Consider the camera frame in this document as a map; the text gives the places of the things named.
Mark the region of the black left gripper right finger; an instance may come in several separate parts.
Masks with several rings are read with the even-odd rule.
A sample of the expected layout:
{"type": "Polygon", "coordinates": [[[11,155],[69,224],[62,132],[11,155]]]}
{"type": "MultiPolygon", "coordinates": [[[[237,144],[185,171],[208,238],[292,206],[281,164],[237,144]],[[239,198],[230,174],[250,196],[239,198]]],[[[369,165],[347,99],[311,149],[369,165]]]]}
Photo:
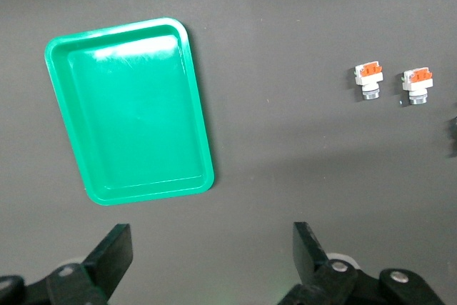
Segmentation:
{"type": "Polygon", "coordinates": [[[443,304],[417,273],[384,269],[374,278],[341,254],[326,254],[310,225],[293,224],[293,262],[301,282],[280,304],[443,304]]]}

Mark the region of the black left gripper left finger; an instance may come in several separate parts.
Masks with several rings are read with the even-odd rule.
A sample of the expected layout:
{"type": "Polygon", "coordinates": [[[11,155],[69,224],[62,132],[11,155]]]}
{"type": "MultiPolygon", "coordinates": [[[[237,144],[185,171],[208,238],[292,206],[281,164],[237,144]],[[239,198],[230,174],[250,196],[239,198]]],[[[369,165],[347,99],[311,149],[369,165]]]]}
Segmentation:
{"type": "Polygon", "coordinates": [[[133,261],[129,224],[117,224],[81,263],[64,264],[40,281],[1,277],[2,304],[108,304],[133,261]]]}

